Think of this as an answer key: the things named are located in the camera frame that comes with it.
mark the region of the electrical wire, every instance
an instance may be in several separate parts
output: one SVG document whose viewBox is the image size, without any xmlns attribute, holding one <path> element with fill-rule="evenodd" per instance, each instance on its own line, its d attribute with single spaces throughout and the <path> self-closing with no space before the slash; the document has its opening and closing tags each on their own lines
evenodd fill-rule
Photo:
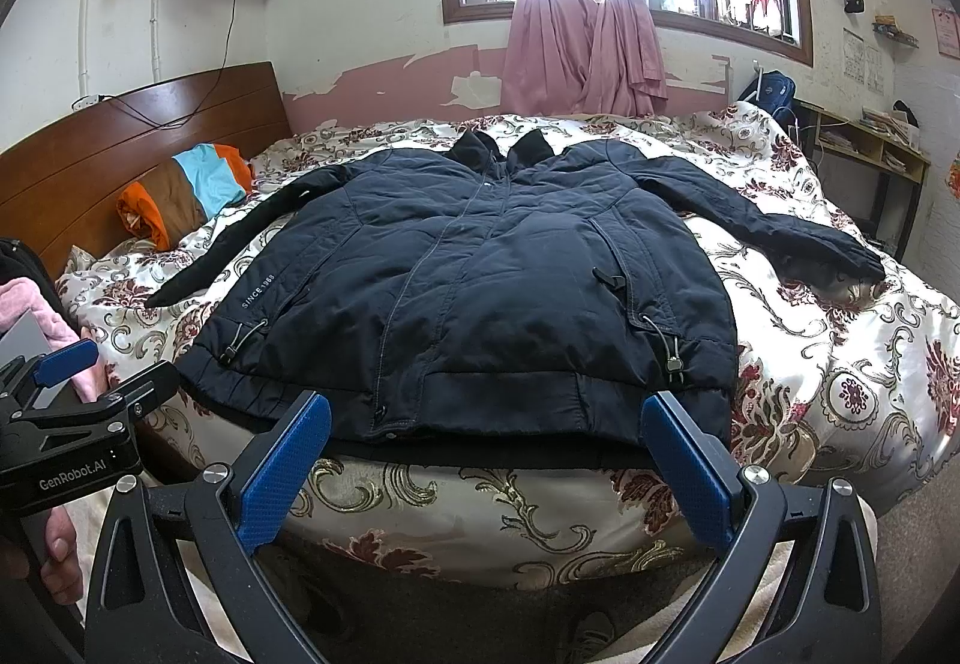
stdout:
<svg viewBox="0 0 960 664">
<path fill-rule="evenodd" d="M 793 125 L 794 125 L 794 127 L 795 127 L 795 128 L 799 128 L 799 127 L 800 127 L 800 122 L 799 122 L 798 119 L 797 119 L 797 115 L 793 112 L 793 109 L 791 109 L 790 106 L 780 106 L 779 109 L 774 109 L 774 112 L 773 112 L 770 116 L 772 116 L 772 117 L 774 117 L 774 119 L 776 119 L 776 114 L 779 114 L 781 111 L 789 111 L 789 112 L 790 112 L 790 116 L 793 117 Z"/>
<path fill-rule="evenodd" d="M 844 125 L 848 125 L 848 123 L 832 122 L 829 125 L 823 125 L 823 124 L 820 125 L 820 129 L 822 130 L 823 128 L 842 128 Z M 800 130 L 797 130 L 797 137 L 800 138 L 800 134 L 803 133 L 804 130 L 813 130 L 813 128 L 816 128 L 816 127 L 817 125 L 807 125 L 805 128 L 800 128 Z M 820 140 L 819 135 L 817 136 L 817 140 L 814 146 L 820 147 L 820 159 L 817 160 L 816 163 L 814 163 L 813 172 L 817 176 L 820 176 L 820 166 L 823 164 L 824 157 L 827 157 L 827 150 L 824 149 L 824 143 L 823 141 Z"/>
<path fill-rule="evenodd" d="M 208 92 L 206 92 L 205 96 L 203 96 L 203 99 L 201 99 L 200 103 L 197 104 L 197 107 L 193 109 L 189 114 L 187 114 L 183 119 L 179 119 L 174 122 L 167 122 L 166 124 L 163 124 L 163 123 L 157 122 L 156 120 L 150 119 L 149 116 L 147 116 L 141 111 L 138 111 L 133 106 L 128 104 L 123 98 L 118 98 L 116 95 L 104 95 L 104 99 L 117 101 L 117 103 L 121 104 L 121 106 L 126 106 L 128 111 L 132 112 L 134 116 L 139 117 L 142 122 L 145 122 L 146 124 L 150 125 L 150 127 L 153 130 L 177 130 L 178 128 L 182 128 L 184 125 L 186 125 L 187 122 L 189 122 L 191 119 L 193 119 L 197 115 L 197 112 L 203 107 L 203 104 L 206 103 L 206 100 L 210 97 L 210 95 L 213 94 L 213 90 L 215 90 L 217 86 L 220 84 L 221 77 L 223 77 L 224 75 L 224 69 L 226 69 L 227 67 L 227 55 L 229 54 L 229 51 L 230 51 L 230 34 L 233 32 L 233 23 L 234 23 L 234 20 L 236 19 L 236 13 L 237 13 L 237 0 L 233 0 L 232 8 L 230 9 L 230 24 L 229 24 L 229 27 L 227 28 L 227 42 L 224 44 L 224 59 L 223 59 L 223 62 L 221 62 L 220 64 L 220 69 L 217 71 L 217 80 L 213 82 L 213 86 L 210 87 Z"/>
</svg>

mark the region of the wooden headboard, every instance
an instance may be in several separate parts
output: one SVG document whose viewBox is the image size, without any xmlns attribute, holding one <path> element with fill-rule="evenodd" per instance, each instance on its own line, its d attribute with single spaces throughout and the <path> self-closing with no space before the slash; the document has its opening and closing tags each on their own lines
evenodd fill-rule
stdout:
<svg viewBox="0 0 960 664">
<path fill-rule="evenodd" d="M 117 196 L 158 162 L 208 141 L 253 157 L 290 136 L 271 63 L 224 68 L 219 80 L 218 74 L 184 76 L 102 101 L 0 154 L 0 235 L 24 241 L 59 277 L 71 245 L 102 256 L 128 237 Z M 131 109 L 158 125 L 186 122 L 157 130 Z"/>
</svg>

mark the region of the white pipe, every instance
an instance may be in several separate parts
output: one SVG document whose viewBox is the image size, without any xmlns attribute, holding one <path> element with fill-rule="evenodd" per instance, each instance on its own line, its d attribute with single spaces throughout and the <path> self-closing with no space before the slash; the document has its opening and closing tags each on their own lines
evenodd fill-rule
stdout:
<svg viewBox="0 0 960 664">
<path fill-rule="evenodd" d="M 86 17 L 90 0 L 80 0 L 80 16 L 77 22 L 77 79 L 80 84 L 80 97 L 90 94 L 90 74 L 86 67 Z"/>
<path fill-rule="evenodd" d="M 160 83 L 160 25 L 157 13 L 160 0 L 150 0 L 150 65 L 154 71 L 154 84 Z"/>
</svg>

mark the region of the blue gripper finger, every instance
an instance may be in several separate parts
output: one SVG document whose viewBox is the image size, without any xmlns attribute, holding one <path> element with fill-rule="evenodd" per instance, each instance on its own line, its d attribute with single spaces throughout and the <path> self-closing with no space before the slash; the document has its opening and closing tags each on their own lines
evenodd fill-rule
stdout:
<svg viewBox="0 0 960 664">
<path fill-rule="evenodd" d="M 277 537 L 329 437 L 330 404 L 314 394 L 277 439 L 240 496 L 237 539 L 246 554 L 253 555 Z"/>
<path fill-rule="evenodd" d="M 659 396 L 644 402 L 640 419 L 643 442 L 693 536 L 702 545 L 726 552 L 734 530 L 731 497 L 723 481 Z"/>
<path fill-rule="evenodd" d="M 34 369 L 34 383 L 37 387 L 59 385 L 75 373 L 90 368 L 97 362 L 99 356 L 97 343 L 90 339 L 82 339 L 42 357 L 37 362 L 37 368 Z"/>
</svg>

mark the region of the pink towel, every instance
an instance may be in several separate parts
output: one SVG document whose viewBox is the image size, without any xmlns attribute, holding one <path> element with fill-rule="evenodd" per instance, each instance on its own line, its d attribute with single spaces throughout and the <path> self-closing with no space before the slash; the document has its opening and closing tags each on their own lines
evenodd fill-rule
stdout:
<svg viewBox="0 0 960 664">
<path fill-rule="evenodd" d="M 37 325 L 40 325 L 40 330 L 50 342 L 50 349 L 62 349 L 80 341 L 73 328 L 70 328 L 40 295 L 36 282 L 26 277 L 18 277 L 6 285 L 0 285 L 0 333 L 10 330 L 28 311 L 37 319 Z M 72 381 L 83 403 L 95 402 L 107 392 L 107 374 L 104 372 L 103 359 L 98 358 L 96 365 L 73 376 Z"/>
</svg>

